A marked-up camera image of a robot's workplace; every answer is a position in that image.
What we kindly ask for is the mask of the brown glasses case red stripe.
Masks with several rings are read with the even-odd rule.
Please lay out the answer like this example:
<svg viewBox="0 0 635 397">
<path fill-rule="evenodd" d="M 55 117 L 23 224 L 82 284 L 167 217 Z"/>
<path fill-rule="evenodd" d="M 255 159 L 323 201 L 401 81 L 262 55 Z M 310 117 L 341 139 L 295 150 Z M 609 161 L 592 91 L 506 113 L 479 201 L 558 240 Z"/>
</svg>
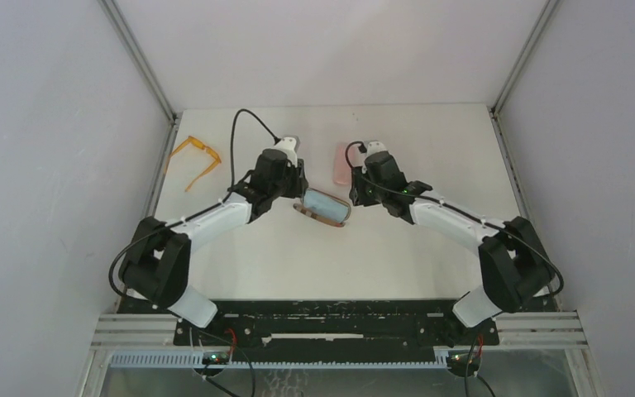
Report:
<svg viewBox="0 0 635 397">
<path fill-rule="evenodd" d="M 293 204 L 294 210 L 322 224 L 344 227 L 351 216 L 351 204 L 335 195 L 318 189 L 306 189 L 303 197 Z"/>
</svg>

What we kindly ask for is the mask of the pink glasses case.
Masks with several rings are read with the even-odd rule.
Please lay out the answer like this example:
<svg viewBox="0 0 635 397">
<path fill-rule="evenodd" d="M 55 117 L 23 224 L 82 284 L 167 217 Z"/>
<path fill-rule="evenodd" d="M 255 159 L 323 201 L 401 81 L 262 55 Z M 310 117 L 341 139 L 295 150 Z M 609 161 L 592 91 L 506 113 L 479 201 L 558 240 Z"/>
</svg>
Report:
<svg viewBox="0 0 635 397">
<path fill-rule="evenodd" d="M 353 146 L 349 146 L 347 142 L 339 142 L 337 144 L 332 171 L 332 180 L 337 186 L 351 186 L 351 167 L 346 159 L 349 159 L 350 163 L 354 166 L 362 165 L 359 144 Z"/>
</svg>

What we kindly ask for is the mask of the light blue cloth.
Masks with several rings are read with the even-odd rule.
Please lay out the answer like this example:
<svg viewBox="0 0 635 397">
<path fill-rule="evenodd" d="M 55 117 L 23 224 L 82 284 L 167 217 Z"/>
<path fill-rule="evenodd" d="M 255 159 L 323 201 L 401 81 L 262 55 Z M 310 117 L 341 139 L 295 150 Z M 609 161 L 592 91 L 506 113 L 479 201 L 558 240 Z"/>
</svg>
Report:
<svg viewBox="0 0 635 397">
<path fill-rule="evenodd" d="M 351 215 L 348 202 L 316 189 L 307 189 L 302 203 L 312 213 L 338 223 L 344 223 Z"/>
</svg>

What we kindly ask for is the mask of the orange translucent sunglasses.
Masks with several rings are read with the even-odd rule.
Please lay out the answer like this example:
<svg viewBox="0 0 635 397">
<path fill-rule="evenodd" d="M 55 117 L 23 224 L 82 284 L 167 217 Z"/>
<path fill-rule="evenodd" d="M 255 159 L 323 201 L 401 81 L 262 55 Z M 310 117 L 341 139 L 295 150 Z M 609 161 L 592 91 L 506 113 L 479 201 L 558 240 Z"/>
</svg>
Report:
<svg viewBox="0 0 635 397">
<path fill-rule="evenodd" d="M 179 163 L 179 167 L 183 166 L 188 175 L 190 175 L 191 171 L 196 172 L 196 175 L 189 181 L 184 189 L 185 193 L 189 193 L 201 178 L 222 164 L 222 158 L 207 143 L 195 136 L 187 136 L 177 144 L 167 156 L 164 175 L 167 175 L 173 163 Z"/>
</svg>

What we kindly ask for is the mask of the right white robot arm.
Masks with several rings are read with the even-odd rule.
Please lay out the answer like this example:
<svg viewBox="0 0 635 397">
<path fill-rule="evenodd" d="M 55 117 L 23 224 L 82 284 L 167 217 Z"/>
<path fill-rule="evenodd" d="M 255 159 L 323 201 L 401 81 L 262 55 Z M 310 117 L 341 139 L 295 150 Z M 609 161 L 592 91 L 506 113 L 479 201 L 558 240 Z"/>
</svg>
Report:
<svg viewBox="0 0 635 397">
<path fill-rule="evenodd" d="M 447 313 L 453 328 L 475 328 L 501 313 L 516 313 L 561 274 L 545 253 L 533 225 L 474 215 L 433 194 L 432 186 L 408 181 L 378 142 L 357 146 L 362 163 L 348 163 L 355 206 L 380 205 L 390 216 L 449 237 L 479 260 L 481 284 Z"/>
</svg>

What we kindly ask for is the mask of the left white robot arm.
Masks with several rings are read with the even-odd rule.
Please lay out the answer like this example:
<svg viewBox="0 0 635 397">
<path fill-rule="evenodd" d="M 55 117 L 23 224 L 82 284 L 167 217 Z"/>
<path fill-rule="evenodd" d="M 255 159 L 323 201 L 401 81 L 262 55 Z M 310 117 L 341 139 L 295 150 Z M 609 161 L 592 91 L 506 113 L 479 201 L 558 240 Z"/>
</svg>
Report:
<svg viewBox="0 0 635 397">
<path fill-rule="evenodd" d="M 209 208 L 174 222 L 153 217 L 140 221 L 131 244 L 117 259 L 118 278 L 151 304 L 205 328 L 216 316 L 217 305 L 189 282 L 194 252 L 254 222 L 276 199 L 302 197 L 307 187 L 304 162 L 294 151 L 265 149 L 254 169 Z"/>
</svg>

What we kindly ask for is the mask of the aluminium frame post right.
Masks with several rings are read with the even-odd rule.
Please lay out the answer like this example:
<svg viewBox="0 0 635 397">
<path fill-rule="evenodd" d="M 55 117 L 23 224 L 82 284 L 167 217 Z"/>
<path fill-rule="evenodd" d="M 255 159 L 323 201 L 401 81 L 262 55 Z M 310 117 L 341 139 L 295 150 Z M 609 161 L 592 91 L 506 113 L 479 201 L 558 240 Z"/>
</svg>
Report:
<svg viewBox="0 0 635 397">
<path fill-rule="evenodd" d="M 561 0 L 546 0 L 544 2 L 542 10 L 537 16 L 537 19 L 532 26 L 532 30 L 530 30 L 527 39 L 524 41 L 522 49 L 518 53 L 516 60 L 513 62 L 513 67 L 508 73 L 494 104 L 489 108 L 492 118 L 497 118 L 501 114 L 515 88 L 515 85 L 523 74 L 528 61 L 531 59 L 535 49 L 537 48 L 542 35 L 545 33 L 545 30 L 554 17 L 557 8 L 561 4 Z"/>
</svg>

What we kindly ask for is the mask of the aluminium frame post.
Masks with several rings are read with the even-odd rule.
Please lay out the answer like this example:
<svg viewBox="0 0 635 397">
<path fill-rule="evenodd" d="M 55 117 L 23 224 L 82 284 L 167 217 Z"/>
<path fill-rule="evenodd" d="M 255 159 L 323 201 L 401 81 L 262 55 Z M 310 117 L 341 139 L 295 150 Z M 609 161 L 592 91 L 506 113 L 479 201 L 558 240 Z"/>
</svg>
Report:
<svg viewBox="0 0 635 397">
<path fill-rule="evenodd" d="M 177 115 L 170 100 L 165 94 L 159 79 L 156 76 L 149 60 L 147 59 L 139 41 L 136 39 L 134 31 L 131 29 L 118 1 L 100 0 L 98 1 L 104 14 L 112 24 L 117 33 L 124 50 L 130 56 L 132 63 L 136 67 L 143 83 L 150 90 L 153 98 L 160 107 L 162 113 L 169 123 L 174 124 Z"/>
<path fill-rule="evenodd" d="M 542 35 L 545 33 L 545 30 L 554 17 L 557 8 L 561 4 L 561 0 L 546 0 L 544 2 L 542 10 L 537 16 L 537 19 L 532 26 L 532 30 L 530 30 L 527 39 L 524 41 L 522 49 L 518 53 L 516 60 L 513 62 L 513 67 L 508 73 L 494 104 L 489 108 L 492 118 L 497 118 L 501 114 L 515 88 L 515 85 L 523 74 L 528 61 L 531 59 L 535 49 L 537 48 Z"/>
</svg>

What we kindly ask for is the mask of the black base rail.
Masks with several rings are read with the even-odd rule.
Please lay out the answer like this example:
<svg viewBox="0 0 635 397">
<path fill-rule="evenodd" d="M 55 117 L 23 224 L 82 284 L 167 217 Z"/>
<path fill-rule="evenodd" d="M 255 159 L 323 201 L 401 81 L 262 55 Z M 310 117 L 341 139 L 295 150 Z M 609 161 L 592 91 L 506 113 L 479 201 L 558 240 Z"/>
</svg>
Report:
<svg viewBox="0 0 635 397">
<path fill-rule="evenodd" d="M 466 331 L 453 323 L 450 299 L 218 300 L 198 331 L 175 321 L 175 346 L 226 347 L 259 363 L 407 363 L 433 361 L 438 348 L 466 349 L 475 338 L 499 345 L 492 320 Z"/>
</svg>

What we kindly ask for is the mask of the aluminium frame post left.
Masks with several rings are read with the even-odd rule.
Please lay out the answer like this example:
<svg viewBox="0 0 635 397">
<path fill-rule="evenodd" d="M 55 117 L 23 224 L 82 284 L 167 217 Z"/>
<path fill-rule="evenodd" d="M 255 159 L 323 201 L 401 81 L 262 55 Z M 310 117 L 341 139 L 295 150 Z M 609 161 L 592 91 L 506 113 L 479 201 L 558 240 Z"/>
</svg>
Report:
<svg viewBox="0 0 635 397">
<path fill-rule="evenodd" d="M 98 1 L 104 14 L 112 24 L 117 33 L 124 50 L 130 56 L 132 63 L 136 67 L 143 83 L 150 90 L 153 98 L 160 107 L 162 113 L 169 123 L 174 124 L 177 115 L 170 100 L 165 94 L 159 79 L 156 76 L 149 60 L 147 59 L 139 41 L 136 39 L 134 31 L 131 29 L 118 1 L 100 0 Z"/>
</svg>

